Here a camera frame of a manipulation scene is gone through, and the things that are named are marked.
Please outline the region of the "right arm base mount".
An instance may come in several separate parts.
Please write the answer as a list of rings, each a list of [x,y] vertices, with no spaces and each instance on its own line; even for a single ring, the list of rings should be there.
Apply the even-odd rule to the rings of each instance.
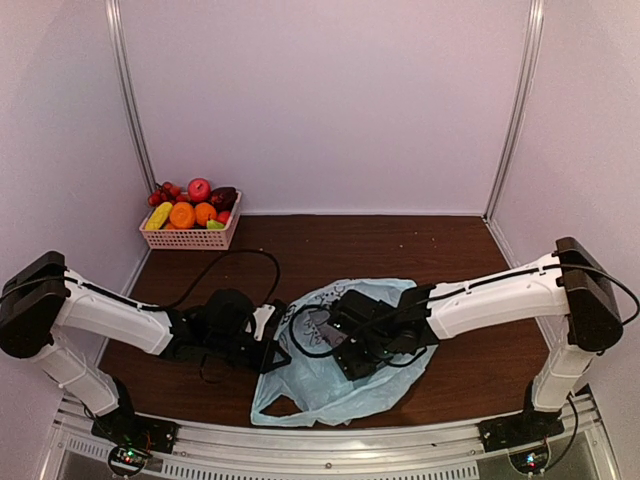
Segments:
[[[531,399],[521,412],[480,422],[478,430],[485,452],[512,449],[562,434],[561,411],[538,410]]]

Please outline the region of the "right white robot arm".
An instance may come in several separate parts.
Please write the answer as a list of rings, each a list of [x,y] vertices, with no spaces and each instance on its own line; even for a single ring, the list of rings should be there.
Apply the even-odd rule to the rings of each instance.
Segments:
[[[348,288],[330,307],[329,325],[342,346],[336,356],[356,358],[346,375],[355,380],[395,354],[417,354],[471,331],[533,319],[557,320],[543,335],[549,356],[534,377],[528,407],[513,419],[519,440],[535,440],[551,424],[551,413],[589,369],[597,354],[624,332],[614,280],[574,237],[514,269],[454,283],[409,287],[397,301],[377,300]]]

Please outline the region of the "red lychee bunch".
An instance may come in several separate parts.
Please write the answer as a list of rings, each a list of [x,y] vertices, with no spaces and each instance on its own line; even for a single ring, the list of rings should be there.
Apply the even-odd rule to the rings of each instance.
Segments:
[[[179,185],[164,182],[156,185],[156,189],[147,199],[147,204],[149,207],[155,208],[165,202],[175,205],[178,202],[188,201],[188,196]]]

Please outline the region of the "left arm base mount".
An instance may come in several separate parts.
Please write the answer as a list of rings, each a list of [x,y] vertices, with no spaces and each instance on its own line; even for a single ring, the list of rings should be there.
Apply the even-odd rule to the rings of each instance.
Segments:
[[[114,382],[118,393],[117,408],[102,416],[91,413],[91,433],[121,447],[171,454],[178,424],[137,414],[126,386],[117,378]]]

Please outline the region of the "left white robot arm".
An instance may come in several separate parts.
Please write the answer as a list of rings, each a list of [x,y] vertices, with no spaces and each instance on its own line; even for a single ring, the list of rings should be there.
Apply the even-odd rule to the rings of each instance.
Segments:
[[[180,309],[122,296],[69,269],[49,251],[1,290],[1,349],[38,365],[79,399],[123,444],[137,442],[144,424],[122,383],[102,372],[67,333],[78,330],[118,341],[168,361],[221,358],[267,373],[289,363],[275,339],[283,302],[260,306],[236,289],[219,289],[202,305]]]

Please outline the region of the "light blue printed plastic bag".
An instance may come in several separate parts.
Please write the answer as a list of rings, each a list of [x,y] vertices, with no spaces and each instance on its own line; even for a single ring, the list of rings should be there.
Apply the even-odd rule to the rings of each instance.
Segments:
[[[414,287],[409,279],[342,279],[313,290],[293,301],[276,330],[280,346],[291,363],[259,376],[251,405],[250,421],[263,427],[311,427],[349,424],[354,419],[391,409],[423,375],[436,348],[422,357],[397,355],[394,365],[382,365],[356,381],[348,380],[332,357],[312,359],[291,342],[288,324],[295,312],[307,305],[329,305],[354,289],[392,306],[403,291]]]

